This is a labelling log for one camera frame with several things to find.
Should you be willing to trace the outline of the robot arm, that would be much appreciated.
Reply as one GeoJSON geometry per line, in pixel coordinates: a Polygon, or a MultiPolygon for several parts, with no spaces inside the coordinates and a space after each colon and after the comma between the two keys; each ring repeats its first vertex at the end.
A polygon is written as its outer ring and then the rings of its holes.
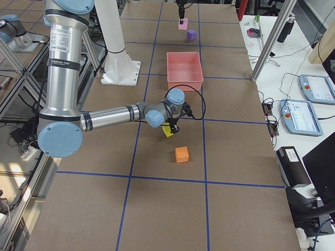
{"type": "Polygon", "coordinates": [[[120,123],[144,120],[153,128],[168,123],[178,132],[180,117],[190,114],[184,92],[168,91],[156,105],[139,102],[96,112],[80,112],[77,91],[83,34],[96,10],[107,50],[103,84],[135,86],[141,63],[126,52],[116,1],[46,1],[50,24],[46,105],[37,129],[40,149],[51,157],[68,157],[79,150],[83,133],[120,123]]]}

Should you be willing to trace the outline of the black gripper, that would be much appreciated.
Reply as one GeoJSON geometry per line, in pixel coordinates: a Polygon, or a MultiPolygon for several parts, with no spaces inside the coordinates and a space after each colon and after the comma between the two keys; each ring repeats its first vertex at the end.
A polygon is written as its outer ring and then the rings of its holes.
{"type": "Polygon", "coordinates": [[[175,117],[175,118],[170,117],[170,118],[167,119],[167,122],[169,123],[170,129],[171,129],[171,134],[176,134],[180,131],[180,128],[177,126],[177,122],[178,122],[179,118],[181,118],[183,116],[188,116],[188,117],[193,116],[191,106],[187,102],[183,103],[182,110],[181,110],[180,114],[177,115],[177,117],[175,117]]]}

